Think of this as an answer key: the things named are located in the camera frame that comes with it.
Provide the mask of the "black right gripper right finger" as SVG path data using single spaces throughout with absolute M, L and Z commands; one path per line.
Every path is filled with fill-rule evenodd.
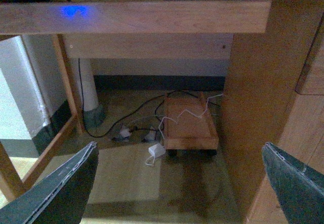
M 288 223 L 323 223 L 323 174 L 271 142 L 262 159 Z

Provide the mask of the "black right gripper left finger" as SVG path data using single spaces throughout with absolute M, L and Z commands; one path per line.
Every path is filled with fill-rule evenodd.
M 1 223 L 80 223 L 98 166 L 96 142 L 1 208 Z

